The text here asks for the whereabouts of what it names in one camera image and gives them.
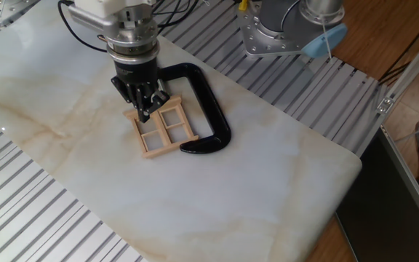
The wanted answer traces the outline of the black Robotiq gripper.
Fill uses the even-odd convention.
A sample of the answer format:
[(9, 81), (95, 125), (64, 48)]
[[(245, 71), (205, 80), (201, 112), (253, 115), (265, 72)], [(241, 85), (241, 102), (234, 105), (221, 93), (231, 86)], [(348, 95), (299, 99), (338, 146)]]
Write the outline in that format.
[(114, 65), (116, 75), (111, 79), (113, 86), (127, 103), (136, 106), (140, 122), (146, 123), (150, 119), (146, 106), (151, 106), (150, 112), (153, 113), (169, 100), (169, 95), (158, 89), (157, 59), (137, 65), (119, 62)]

